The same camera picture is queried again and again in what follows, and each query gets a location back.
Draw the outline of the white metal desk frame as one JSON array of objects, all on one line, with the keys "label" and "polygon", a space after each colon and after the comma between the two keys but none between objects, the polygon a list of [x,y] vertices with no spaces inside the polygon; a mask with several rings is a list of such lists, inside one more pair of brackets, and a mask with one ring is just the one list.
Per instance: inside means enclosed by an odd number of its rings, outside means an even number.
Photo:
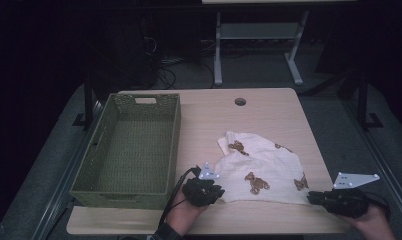
[{"label": "white metal desk frame", "polygon": [[[203,6],[235,7],[247,10],[249,7],[259,7],[261,11],[267,7],[283,7],[302,4],[335,4],[353,2],[356,0],[201,0]],[[287,67],[296,85],[302,85],[303,79],[295,62],[296,54],[304,34],[311,8],[304,6],[297,21],[265,22],[265,23],[228,23],[223,22],[223,10],[216,13],[215,54],[214,54],[214,85],[223,84],[221,42],[223,40],[291,40],[292,48],[284,54]]]}]

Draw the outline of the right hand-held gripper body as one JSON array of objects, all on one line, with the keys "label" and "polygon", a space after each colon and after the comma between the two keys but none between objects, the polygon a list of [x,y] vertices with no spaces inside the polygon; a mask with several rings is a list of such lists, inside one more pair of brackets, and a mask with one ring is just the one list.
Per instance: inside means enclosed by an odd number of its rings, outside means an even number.
[{"label": "right hand-held gripper body", "polygon": [[358,218],[367,213],[370,200],[360,189],[361,186],[378,181],[375,174],[337,174],[333,189],[325,193],[324,208],[332,214]]}]

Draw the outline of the black metal stand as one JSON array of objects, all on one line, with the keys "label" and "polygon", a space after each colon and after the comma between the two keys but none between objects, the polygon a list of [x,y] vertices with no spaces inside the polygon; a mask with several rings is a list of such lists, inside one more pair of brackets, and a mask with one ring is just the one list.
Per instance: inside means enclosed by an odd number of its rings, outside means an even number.
[{"label": "black metal stand", "polygon": [[79,113],[74,122],[73,126],[82,126],[85,130],[88,130],[95,117],[95,106],[96,106],[96,94],[94,92],[94,83],[92,77],[87,75],[83,85],[84,89],[84,112]]},{"label": "black metal stand", "polygon": [[368,83],[364,73],[359,75],[357,97],[357,121],[364,131],[370,128],[382,128],[383,124],[375,113],[367,112]]}]

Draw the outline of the white bear print cloth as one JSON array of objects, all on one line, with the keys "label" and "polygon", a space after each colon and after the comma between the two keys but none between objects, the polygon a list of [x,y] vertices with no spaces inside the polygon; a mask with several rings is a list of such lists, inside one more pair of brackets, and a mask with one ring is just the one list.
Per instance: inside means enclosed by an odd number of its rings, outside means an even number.
[{"label": "white bear print cloth", "polygon": [[217,140],[224,156],[215,163],[221,200],[308,203],[309,186],[299,157],[254,133],[228,131]]}]

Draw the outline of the aluminium floor rail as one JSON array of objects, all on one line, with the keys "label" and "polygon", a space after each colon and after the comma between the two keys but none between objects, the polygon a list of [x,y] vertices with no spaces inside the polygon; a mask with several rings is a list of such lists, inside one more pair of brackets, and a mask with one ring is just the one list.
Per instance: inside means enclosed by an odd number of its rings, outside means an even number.
[{"label": "aluminium floor rail", "polygon": [[359,120],[357,110],[352,103],[344,101],[342,105],[347,111],[350,119],[354,122],[357,131],[360,133],[363,141],[367,145],[369,152],[373,156],[374,162],[377,165],[378,172],[380,173],[381,178],[386,183],[388,190],[397,205],[397,208],[402,214],[402,186],[394,175],[394,172],[388,165],[385,156],[379,149],[377,143],[374,141],[370,132],[371,129],[376,129],[380,127],[376,119],[376,115],[372,114],[374,120],[371,123],[362,123]]},{"label": "aluminium floor rail", "polygon": [[69,194],[69,190],[102,110],[102,104],[96,100],[87,113],[79,114],[76,117],[78,123],[84,127],[83,133],[78,138],[77,146],[43,211],[31,240],[48,240],[61,218],[73,205],[73,197]]}]

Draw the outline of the person's left hand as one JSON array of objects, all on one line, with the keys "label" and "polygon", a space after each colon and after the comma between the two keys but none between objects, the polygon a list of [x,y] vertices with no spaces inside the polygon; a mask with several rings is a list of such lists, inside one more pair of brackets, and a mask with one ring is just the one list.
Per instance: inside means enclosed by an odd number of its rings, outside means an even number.
[{"label": "person's left hand", "polygon": [[166,223],[180,236],[184,236],[206,209],[207,206],[192,205],[186,200],[185,195],[179,191],[174,198],[173,208],[166,216]]}]

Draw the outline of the person's right hand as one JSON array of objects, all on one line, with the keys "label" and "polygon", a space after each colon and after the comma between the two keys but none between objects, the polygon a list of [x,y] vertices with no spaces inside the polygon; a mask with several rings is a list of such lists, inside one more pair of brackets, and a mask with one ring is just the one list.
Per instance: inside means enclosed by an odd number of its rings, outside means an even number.
[{"label": "person's right hand", "polygon": [[358,230],[366,240],[396,240],[382,208],[371,204],[367,212],[358,218],[338,215],[338,218]]}]

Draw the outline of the green woven basket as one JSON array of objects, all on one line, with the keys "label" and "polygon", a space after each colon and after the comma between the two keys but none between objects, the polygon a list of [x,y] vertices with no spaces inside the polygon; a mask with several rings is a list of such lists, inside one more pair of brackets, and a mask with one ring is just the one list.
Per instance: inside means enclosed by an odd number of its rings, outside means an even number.
[{"label": "green woven basket", "polygon": [[87,207],[164,209],[180,126],[176,93],[110,95],[70,193]]}]

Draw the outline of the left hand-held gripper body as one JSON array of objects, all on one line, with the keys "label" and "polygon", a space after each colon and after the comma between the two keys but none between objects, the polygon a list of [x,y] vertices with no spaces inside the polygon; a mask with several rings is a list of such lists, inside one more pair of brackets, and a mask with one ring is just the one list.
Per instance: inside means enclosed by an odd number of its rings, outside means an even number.
[{"label": "left hand-held gripper body", "polygon": [[220,175],[215,173],[206,162],[202,167],[192,170],[194,177],[187,180],[182,192],[187,201],[196,207],[214,204],[223,196],[225,190],[215,183]]}]

